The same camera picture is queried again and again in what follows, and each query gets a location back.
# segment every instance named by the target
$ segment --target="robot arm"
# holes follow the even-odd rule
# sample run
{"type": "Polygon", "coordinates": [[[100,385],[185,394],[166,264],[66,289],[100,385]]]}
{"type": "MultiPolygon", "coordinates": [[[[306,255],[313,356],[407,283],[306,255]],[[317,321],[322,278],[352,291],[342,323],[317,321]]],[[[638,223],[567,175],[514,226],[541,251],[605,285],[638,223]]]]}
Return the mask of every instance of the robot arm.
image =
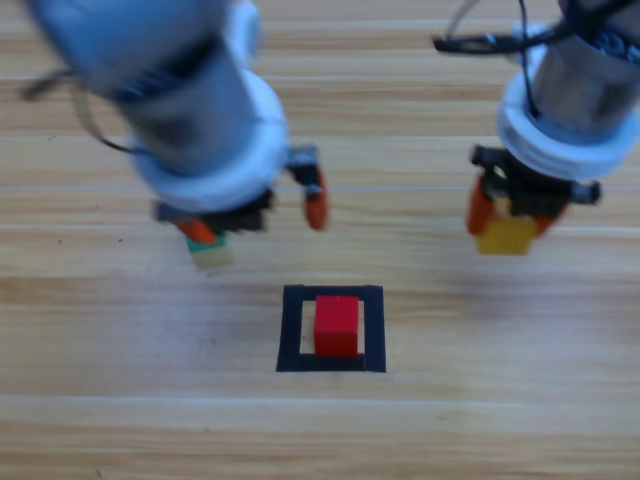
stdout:
{"type": "Polygon", "coordinates": [[[309,224],[325,227],[317,152],[289,147],[282,104],[251,71],[260,41],[251,0],[29,0],[28,9],[66,75],[128,122],[132,146],[115,147],[159,197],[158,220],[199,243],[262,230],[288,170],[304,187],[309,224]]]}
{"type": "Polygon", "coordinates": [[[525,254],[572,203],[595,204],[599,178],[636,144],[640,2],[559,0],[562,20],[533,36],[436,39],[445,53],[517,54],[525,69],[497,116],[502,149],[476,147],[483,170],[467,229],[485,254],[525,254]],[[583,181],[594,181],[583,184],[583,181]]]}

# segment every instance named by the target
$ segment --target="black bracket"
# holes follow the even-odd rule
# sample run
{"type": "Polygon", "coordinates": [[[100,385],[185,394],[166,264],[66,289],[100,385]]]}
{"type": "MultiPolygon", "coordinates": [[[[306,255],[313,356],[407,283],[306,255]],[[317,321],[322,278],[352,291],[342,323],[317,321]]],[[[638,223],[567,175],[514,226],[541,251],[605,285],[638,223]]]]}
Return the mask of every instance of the black bracket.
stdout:
{"type": "Polygon", "coordinates": [[[570,203],[595,205],[602,197],[598,182],[583,185],[543,175],[500,148],[476,146],[471,163],[482,168],[482,192],[493,200],[511,200],[511,214],[558,218],[570,203]]]}

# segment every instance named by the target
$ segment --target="small toy block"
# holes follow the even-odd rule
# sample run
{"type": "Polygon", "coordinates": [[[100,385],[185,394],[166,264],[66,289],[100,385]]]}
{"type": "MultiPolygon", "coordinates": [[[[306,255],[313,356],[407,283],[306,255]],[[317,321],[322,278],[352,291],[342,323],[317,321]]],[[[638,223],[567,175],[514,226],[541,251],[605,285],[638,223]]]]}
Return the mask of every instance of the small toy block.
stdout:
{"type": "Polygon", "coordinates": [[[476,246],[482,255],[527,255],[537,232],[532,218],[494,219],[475,237],[476,246]]]}
{"type": "Polygon", "coordinates": [[[315,354],[319,357],[358,356],[358,297],[318,296],[314,324],[315,354]]]}

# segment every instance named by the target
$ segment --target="green block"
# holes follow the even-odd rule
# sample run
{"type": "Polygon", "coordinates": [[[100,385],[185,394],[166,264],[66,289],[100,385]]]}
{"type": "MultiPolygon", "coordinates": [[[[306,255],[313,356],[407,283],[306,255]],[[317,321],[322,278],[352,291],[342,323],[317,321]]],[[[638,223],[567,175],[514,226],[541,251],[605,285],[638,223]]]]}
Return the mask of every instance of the green block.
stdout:
{"type": "Polygon", "coordinates": [[[187,245],[191,253],[205,252],[208,250],[215,250],[216,248],[222,248],[227,244],[227,237],[225,235],[218,235],[218,242],[214,244],[209,243],[197,243],[187,238],[187,245]]]}

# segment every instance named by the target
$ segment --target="wooden table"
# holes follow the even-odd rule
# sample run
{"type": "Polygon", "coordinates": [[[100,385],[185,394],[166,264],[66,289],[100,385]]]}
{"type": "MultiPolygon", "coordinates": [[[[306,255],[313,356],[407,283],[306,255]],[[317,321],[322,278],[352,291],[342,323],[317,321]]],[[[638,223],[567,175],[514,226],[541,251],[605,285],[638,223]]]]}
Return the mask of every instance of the wooden table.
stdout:
{"type": "MultiPolygon", "coordinates": [[[[283,181],[205,275],[65,90],[17,97],[56,60],[0,0],[0,478],[640,478],[640,157],[530,256],[479,256],[468,154],[516,66],[431,49],[456,2],[263,3],[259,71],[321,148],[332,226],[283,181]],[[388,373],[276,373],[296,283],[383,285],[388,373]]],[[[517,18],[485,0],[463,30],[517,18]]]]}

